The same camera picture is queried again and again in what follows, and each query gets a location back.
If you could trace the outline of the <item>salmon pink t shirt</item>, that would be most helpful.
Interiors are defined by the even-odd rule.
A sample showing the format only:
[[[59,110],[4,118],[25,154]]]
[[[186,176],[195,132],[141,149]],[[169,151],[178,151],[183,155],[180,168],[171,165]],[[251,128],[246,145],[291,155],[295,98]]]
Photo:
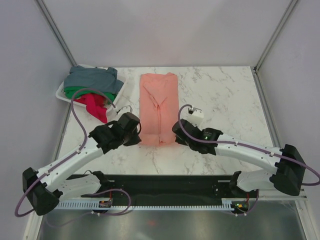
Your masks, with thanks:
[[[172,127],[178,121],[178,77],[173,73],[140,76],[139,118],[141,144],[158,147],[175,142]]]

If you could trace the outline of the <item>white plastic laundry basket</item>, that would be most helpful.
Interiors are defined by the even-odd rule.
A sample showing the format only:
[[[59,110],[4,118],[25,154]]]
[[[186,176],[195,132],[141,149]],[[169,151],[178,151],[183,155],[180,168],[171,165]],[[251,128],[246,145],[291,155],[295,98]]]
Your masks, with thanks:
[[[73,66],[58,87],[55,96],[86,108],[91,114],[110,113],[125,92],[129,80],[113,67]]]

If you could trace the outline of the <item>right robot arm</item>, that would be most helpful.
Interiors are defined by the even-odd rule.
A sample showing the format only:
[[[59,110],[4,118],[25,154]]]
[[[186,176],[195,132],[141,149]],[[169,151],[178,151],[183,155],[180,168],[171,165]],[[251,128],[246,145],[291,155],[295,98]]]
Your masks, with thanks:
[[[185,119],[176,122],[172,131],[175,141],[201,154],[229,157],[259,167],[256,171],[236,171],[229,183],[229,191],[235,197],[260,189],[276,189],[298,196],[305,174],[305,161],[297,148],[256,145],[236,139],[221,130],[200,130]]]

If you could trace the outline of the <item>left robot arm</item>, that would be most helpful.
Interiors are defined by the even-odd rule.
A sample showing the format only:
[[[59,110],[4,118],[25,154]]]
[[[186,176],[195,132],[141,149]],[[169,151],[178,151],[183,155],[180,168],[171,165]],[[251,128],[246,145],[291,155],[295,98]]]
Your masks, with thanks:
[[[106,196],[110,191],[102,173],[69,179],[77,170],[120,146],[141,142],[138,129],[140,119],[131,112],[123,113],[118,120],[95,127],[72,153],[35,170],[31,167],[22,173],[23,196],[33,211],[43,216],[58,206],[61,200],[82,195]]]

